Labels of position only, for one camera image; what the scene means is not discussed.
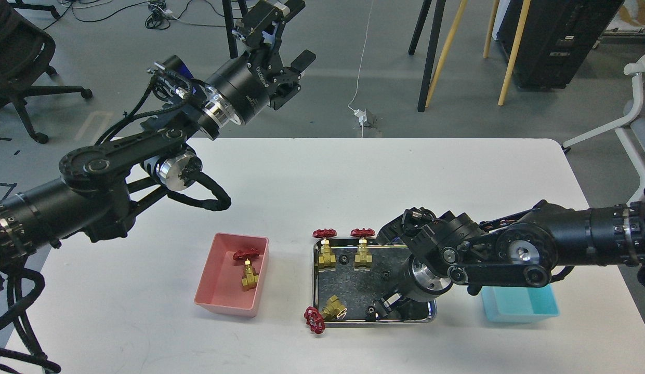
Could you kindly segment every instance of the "black speaker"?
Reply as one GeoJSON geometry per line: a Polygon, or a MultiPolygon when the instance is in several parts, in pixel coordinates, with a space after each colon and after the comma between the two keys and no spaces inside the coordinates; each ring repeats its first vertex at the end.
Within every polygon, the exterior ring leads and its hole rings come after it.
{"type": "MultiPolygon", "coordinates": [[[[532,0],[514,80],[520,88],[565,88],[624,0],[532,0]]],[[[508,55],[523,0],[512,0],[498,31],[508,55]]]]}

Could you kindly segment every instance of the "pink plastic bin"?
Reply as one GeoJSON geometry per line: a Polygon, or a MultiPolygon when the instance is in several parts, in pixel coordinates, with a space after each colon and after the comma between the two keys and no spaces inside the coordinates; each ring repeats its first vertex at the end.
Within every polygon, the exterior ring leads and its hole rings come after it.
{"type": "Polygon", "coordinates": [[[269,239],[262,236],[216,234],[195,294],[195,303],[214,313],[255,317],[265,284],[268,246],[269,239]],[[241,286],[244,261],[235,261],[232,255],[240,249],[249,248],[255,248],[260,253],[258,258],[251,261],[260,278],[258,286],[244,291],[241,286]]]}

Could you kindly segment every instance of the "white chair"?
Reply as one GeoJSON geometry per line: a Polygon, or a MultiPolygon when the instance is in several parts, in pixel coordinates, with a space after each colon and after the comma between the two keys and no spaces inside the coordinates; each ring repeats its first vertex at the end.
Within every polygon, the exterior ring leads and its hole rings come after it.
{"type": "Polygon", "coordinates": [[[633,101],[628,102],[625,106],[626,114],[617,120],[611,121],[602,125],[594,130],[588,131],[578,137],[571,138],[562,143],[562,149],[567,153],[570,147],[583,140],[595,137],[595,135],[602,134],[610,130],[615,130],[615,134],[620,139],[622,146],[627,152],[631,163],[636,168],[636,171],[641,180],[639,189],[634,192],[634,195],[629,199],[629,202],[640,201],[643,199],[643,189],[645,188],[645,161],[641,158],[640,152],[634,143],[629,138],[627,133],[628,125],[631,124],[631,130],[638,139],[641,148],[645,151],[645,118],[639,116],[643,108],[643,74],[645,73],[645,55],[643,55],[636,63],[625,65],[623,70],[625,75],[631,75],[631,91],[634,96],[633,101]]]}

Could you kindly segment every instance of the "blue plastic bin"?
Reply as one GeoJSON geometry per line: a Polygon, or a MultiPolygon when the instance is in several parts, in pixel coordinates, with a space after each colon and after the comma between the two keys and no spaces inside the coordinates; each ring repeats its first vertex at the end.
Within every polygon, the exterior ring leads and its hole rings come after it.
{"type": "Polygon", "coordinates": [[[492,322],[530,323],[560,315],[551,285],[542,288],[482,287],[484,312],[492,322]]]}

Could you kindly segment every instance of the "metal tray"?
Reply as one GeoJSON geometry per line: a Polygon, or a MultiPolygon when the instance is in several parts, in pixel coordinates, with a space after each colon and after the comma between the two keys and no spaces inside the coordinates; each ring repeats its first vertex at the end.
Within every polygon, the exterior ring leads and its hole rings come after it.
{"type": "Polygon", "coordinates": [[[381,246],[369,238],[373,265],[369,270],[355,270],[354,258],[359,240],[356,237],[333,237],[329,241],[332,253],[336,254],[336,268],[318,270],[316,259],[322,247],[321,241],[313,246],[313,307],[320,310],[332,295],[336,295],[348,308],[343,320],[325,321],[327,327],[430,322],[436,317],[434,300],[429,303],[410,301],[387,318],[375,322],[365,319],[366,308],[394,289],[401,265],[411,254],[404,244],[381,246]],[[347,256],[347,263],[341,262],[342,256],[347,256]]]}

